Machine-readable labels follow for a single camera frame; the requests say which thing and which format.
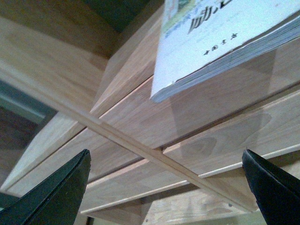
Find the wooden board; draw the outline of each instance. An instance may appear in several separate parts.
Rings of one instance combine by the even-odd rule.
[[[18,69],[21,73],[34,75],[36,80],[32,82],[36,87],[48,88],[51,93],[56,92],[63,95],[76,107],[85,110],[91,109],[107,63],[106,59],[7,19],[1,18],[0,23],[1,60],[3,63]],[[81,129],[83,127],[74,124],[74,120],[61,116],[55,117],[44,128],[41,135],[35,138],[36,145],[33,143],[28,148],[26,155],[34,160],[34,164],[31,164],[33,161],[30,159],[28,162],[26,157],[22,158],[5,186],[14,183],[13,177],[16,180],[21,178]],[[47,139],[47,144],[41,148],[39,143],[44,143],[45,139]]]
[[[32,74],[34,85],[51,89],[74,106],[90,110],[106,59],[97,56],[102,65],[95,66],[91,62],[93,53],[3,17],[0,24],[2,64]]]
[[[270,159],[270,162],[300,178],[300,151],[295,151],[279,157]],[[222,182],[237,185],[239,191],[248,193],[255,201],[251,193],[245,174],[241,168],[224,172],[207,178],[214,180],[222,185]],[[234,207],[230,207],[210,195],[206,195],[191,185],[185,185],[159,194],[154,194],[140,199],[142,207],[141,224],[182,224],[190,222],[199,222],[206,219],[230,217],[235,213],[243,213]],[[90,212],[87,215],[96,218],[108,218],[106,214],[110,209]]]
[[[134,51],[127,59],[124,66],[118,71],[117,75],[115,75],[114,79],[95,103],[91,110],[94,115],[101,116],[153,75],[161,28],[162,11],[163,7],[161,7],[149,19],[149,22],[145,24],[145,27],[148,27],[145,34],[143,32],[145,28],[141,27],[143,33],[142,41],[134,48]]]
[[[18,161],[1,186],[1,190],[8,189],[19,179],[36,168],[63,143],[72,138],[72,134],[78,133],[83,128],[83,125],[78,124],[70,117],[58,112],[31,141],[22,155],[22,158]]]
[[[174,225],[244,213],[200,189],[186,186],[148,196],[144,202],[142,225]]]
[[[287,76],[289,76],[290,75],[290,77],[293,77],[293,76],[295,76],[295,77],[297,77],[296,76],[296,72],[295,71],[293,71],[293,69],[295,69],[295,66],[294,67],[292,67],[292,66],[290,66],[289,68],[290,68],[290,74],[287,74]]]
[[[107,58],[118,35],[81,0],[3,0],[0,15]]]
[[[300,39],[155,104],[149,79],[101,117],[157,148],[299,82]]]
[[[145,38],[145,35],[147,35],[147,32],[153,27],[157,21],[160,19],[160,16],[162,14],[162,9],[157,11],[133,36],[131,39],[129,39],[122,48],[119,49],[108,61],[107,67],[105,69],[105,72],[102,76],[102,79],[100,81],[100,85],[97,87],[97,94],[101,95],[103,91],[107,88],[111,80],[114,78],[114,76],[119,72],[119,70],[124,66],[124,64],[127,62],[128,57],[132,54],[132,52],[135,50],[136,46]],[[31,171],[32,169],[36,168],[40,163],[42,163],[44,160],[47,159],[48,156],[53,154],[60,146],[62,146],[65,142],[69,141],[74,135],[76,135],[78,132],[80,132],[84,127],[80,124],[78,124],[76,121],[72,120],[69,117],[63,118],[63,114],[59,114],[55,117],[55,119],[52,120],[51,123],[46,125],[44,128],[44,132],[41,132],[34,140],[34,142],[31,143],[31,145],[28,148],[28,151],[26,155],[20,160],[17,167],[13,170],[13,172],[10,174],[8,179],[6,180],[5,184],[1,187],[9,188],[11,185],[13,185],[15,182],[17,182],[20,178],[22,178],[26,173]],[[42,147],[40,146],[40,143],[43,143],[45,141],[45,138],[47,139],[47,144],[44,144]],[[107,144],[109,142],[105,138],[98,138],[96,140],[98,142],[99,146],[107,146],[108,148],[111,147],[111,143]],[[110,165],[110,167],[106,170],[104,170],[102,173],[95,173],[95,176],[93,176],[91,173],[90,178],[95,179],[97,177],[101,177],[106,172],[118,169],[123,162],[123,165],[126,165],[130,163],[134,158],[136,158],[135,155],[126,153],[122,154],[124,152],[121,148],[117,151],[119,154],[119,158],[115,161],[118,161],[119,163],[116,163],[115,168],[113,168],[113,164]],[[54,172],[56,169],[58,169],[57,166],[50,167],[49,173]]]
[[[89,184],[79,210],[85,213],[95,207],[107,208],[128,202],[134,200],[133,196],[141,198],[147,192],[180,181],[180,177],[144,159]]]
[[[92,212],[88,216],[101,218],[120,225],[140,225],[142,215],[142,203],[140,199],[110,207],[106,210]]]
[[[139,69],[139,67],[137,67],[136,65],[132,66],[132,63],[136,63],[137,60],[139,60],[140,58],[144,57],[144,51],[141,51],[141,47],[138,48],[138,46],[150,46],[151,44],[154,43],[153,49],[154,51],[156,51],[157,49],[157,38],[154,39],[153,41],[147,40],[146,38],[149,36],[149,33],[153,36],[154,33],[150,32],[151,30],[155,29],[157,32],[159,29],[159,23],[160,23],[160,17],[163,13],[163,7],[159,8],[134,34],[132,34],[132,36],[126,41],[126,43],[123,43],[124,45],[122,45],[119,50],[109,59],[107,67],[105,69],[104,75],[103,75],[103,79],[101,80],[100,86],[98,88],[97,94],[95,96],[94,99],[94,107],[92,112],[95,111],[95,115],[100,116],[103,114],[103,112],[105,112],[105,110],[101,110],[100,112],[98,112],[99,108],[102,108],[103,106],[100,107],[99,103],[97,103],[97,101],[99,100],[99,98],[104,94],[104,93],[113,93],[113,85],[119,80],[122,79],[123,82],[127,83],[129,82],[129,79],[124,79],[124,77],[127,77],[129,74],[134,74],[134,72],[136,72],[136,70]],[[138,26],[140,26],[141,24],[138,22],[134,22],[133,23],[135,26],[136,24]],[[143,81],[145,80],[142,79],[141,82],[137,82],[137,84],[135,85],[134,88],[136,88],[139,84],[141,84]],[[131,90],[132,87],[127,87],[124,86],[123,87],[126,92],[123,95],[118,96],[120,99],[122,99],[123,97],[126,96],[126,94],[128,94]],[[110,107],[112,107],[115,103],[117,102],[111,102],[110,105],[107,107],[108,109]]]
[[[300,90],[296,90],[167,148],[165,154],[204,177],[241,167],[247,148],[267,158],[298,150],[299,107]]]
[[[89,181],[107,175],[140,159],[139,156],[127,149],[91,130],[85,129],[81,132],[81,135],[77,135],[55,154],[50,155],[34,170],[16,182],[8,191],[24,195],[83,149],[89,149],[92,158]]]

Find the wooden plank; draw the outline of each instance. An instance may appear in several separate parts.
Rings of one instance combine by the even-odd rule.
[[[147,23],[148,31],[124,66],[95,103],[91,112],[101,116],[142,82],[153,75],[161,27],[161,7]]]
[[[152,79],[101,119],[157,148],[273,95],[300,80],[300,39],[198,84],[160,103],[150,98]]]
[[[298,150],[299,107],[300,90],[296,90],[167,148],[165,154],[206,177],[212,171],[241,167],[246,148],[267,158],[278,151],[285,154]]]
[[[48,87],[72,105],[90,110],[107,60],[91,63],[93,53],[0,18],[1,61],[20,73],[31,73],[34,85]]]
[[[0,23],[1,59],[5,63],[34,75],[34,85],[48,87],[50,92],[63,95],[76,107],[91,109],[106,59],[7,19],[1,18]],[[83,126],[74,120],[56,116],[28,148],[26,155],[34,161],[28,164],[29,158],[22,158],[4,187],[20,179],[81,129]],[[44,143],[45,139],[47,144],[41,147],[40,143]]]
[[[144,198],[142,210],[142,225],[174,225],[244,213],[198,188],[186,186]]]
[[[106,58],[118,35],[81,0],[3,0],[0,15]]]
[[[131,38],[129,38],[129,40],[109,59],[108,63],[107,63],[107,67],[105,69],[103,78],[101,80],[100,86],[98,88],[97,94],[95,96],[94,99],[94,108],[92,110],[96,111],[98,110],[98,108],[100,107],[99,104],[96,104],[97,101],[99,100],[99,98],[103,95],[103,93],[105,92],[105,90],[108,87],[111,87],[111,85],[113,85],[114,83],[112,83],[112,81],[114,80],[114,78],[121,73],[122,68],[127,68],[128,66],[126,66],[127,64],[130,64],[132,60],[129,60],[130,58],[132,58],[132,54],[133,52],[135,53],[136,58],[141,58],[143,56],[143,52],[138,52],[136,49],[139,45],[143,45],[146,43],[146,41],[144,40],[147,36],[149,36],[149,31],[153,28],[155,28],[157,26],[157,23],[160,21],[160,17],[163,13],[163,7],[161,7],[160,9],[158,9],[133,35]],[[134,70],[136,69],[136,67],[132,67],[131,68],[132,71],[128,71],[128,74],[133,73]],[[138,82],[138,84],[136,84],[135,87],[137,87],[139,84],[141,84],[143,81]]]
[[[124,146],[127,149],[130,149],[131,151],[141,155],[144,158],[151,160],[152,162],[155,162],[157,165],[160,165],[166,170],[173,172],[174,174],[180,176],[182,179],[188,180],[189,182],[192,182],[207,191],[218,193],[217,195],[219,197],[221,197],[222,199],[226,199],[226,201],[233,202],[233,204],[236,204],[238,207],[242,205],[242,208],[244,209],[251,208],[250,205],[247,205],[247,202],[243,201],[238,196],[226,197],[222,190],[219,190],[217,187],[210,187],[209,183],[199,179],[195,173],[192,173],[190,170],[187,170],[185,167],[181,166],[180,164],[176,163],[160,152],[152,151],[147,146],[131,139],[118,130],[113,129],[111,126],[101,122],[97,118],[92,117],[88,113],[75,108],[71,103],[66,102],[65,98],[57,95],[57,93],[50,93],[48,89],[39,90],[37,88],[33,88],[35,86],[32,86],[33,83],[31,81],[34,81],[34,77],[32,77],[31,74],[21,74],[18,71],[9,68],[7,64],[3,62],[1,63],[1,69],[3,70],[3,73],[1,74],[2,79],[7,79],[11,84],[19,87],[23,91],[27,91],[40,100],[47,102],[56,109],[62,110],[66,114],[71,115],[75,120],[79,120],[82,124],[88,126],[98,134],[111,139],[112,141]]]
[[[52,155],[63,143],[72,138],[73,134],[78,133],[83,128],[83,125],[58,112],[34,137],[0,189],[6,190],[15,184],[48,156]],[[55,167],[54,170],[50,170],[50,174],[58,168]]]
[[[270,162],[300,178],[300,150],[270,159]],[[231,191],[242,191],[251,195],[245,174],[241,168],[224,172],[206,178],[213,180],[220,185],[230,184]],[[142,201],[142,222],[141,224],[182,224],[203,221],[213,218],[230,217],[238,211],[230,207],[225,202],[215,199],[201,192],[200,189],[185,185],[180,188],[169,190],[155,195],[150,195],[141,199]],[[88,215],[96,218],[104,218],[105,210],[90,212]]]
[[[121,225],[140,225],[142,203],[140,200],[128,202],[106,210],[92,212],[88,216],[101,218]]]
[[[144,159],[88,184],[79,210],[87,213],[107,208],[178,182],[182,179]]]
[[[84,129],[80,135],[77,135],[57,152],[43,160],[34,170],[26,173],[22,179],[15,181],[12,187],[3,186],[1,189],[24,195],[83,149],[89,149],[92,158],[89,182],[141,159],[136,154],[116,145],[95,132]],[[36,161],[31,159],[30,155],[26,159],[33,163]]]
[[[162,9],[158,10],[133,36],[131,39],[129,39],[122,48],[120,48],[119,51],[117,51],[108,61],[107,67],[105,69],[105,72],[101,78],[100,86],[97,88],[98,95],[102,94],[102,92],[107,88],[111,80],[114,78],[114,75],[119,72],[119,70],[124,66],[124,64],[127,62],[128,57],[132,54],[132,52],[135,50],[136,46],[145,38],[145,35],[147,35],[147,32],[151,29],[152,26],[154,26],[157,21],[160,19],[162,14]],[[75,134],[77,134],[80,130],[83,129],[82,125],[79,125],[76,121],[71,120],[69,117],[65,117],[60,113],[58,116],[56,116],[56,119],[52,120],[52,123],[49,123],[44,128],[45,132],[41,132],[40,135],[38,135],[35,138],[35,141],[31,143],[29,146],[29,150],[24,155],[22,160],[19,162],[17,167],[13,170],[11,175],[8,177],[4,185],[1,187],[2,189],[8,189],[10,186],[12,186],[14,183],[16,183],[19,179],[21,179],[26,173],[36,168],[40,163],[42,163],[48,156],[53,154],[60,146],[62,146],[65,142],[70,140]],[[79,135],[86,136],[84,132],[81,132]],[[45,141],[45,137],[47,138],[47,144],[44,144],[42,147],[40,145],[41,142]],[[117,146],[114,145],[112,147],[112,143],[108,143],[109,141],[105,138],[98,138],[97,140],[93,138],[93,140],[98,142],[98,146],[104,146],[108,148],[112,148],[114,150],[117,149]],[[63,148],[61,149],[61,153],[64,151],[71,151],[69,152],[70,155],[75,154],[78,149],[68,149]],[[119,159],[116,158],[115,162],[118,162],[115,165],[115,169],[117,169],[120,166],[124,166],[128,163],[130,163],[136,156],[134,154],[130,154],[127,151],[124,151],[122,148],[119,148]],[[49,175],[54,172],[56,169],[59,168],[59,165],[57,164],[54,167],[49,168]],[[96,177],[101,177],[103,174],[108,172],[109,170],[112,170],[112,166],[107,168],[106,170],[102,171],[102,173],[96,174],[91,173],[90,179],[95,179]]]

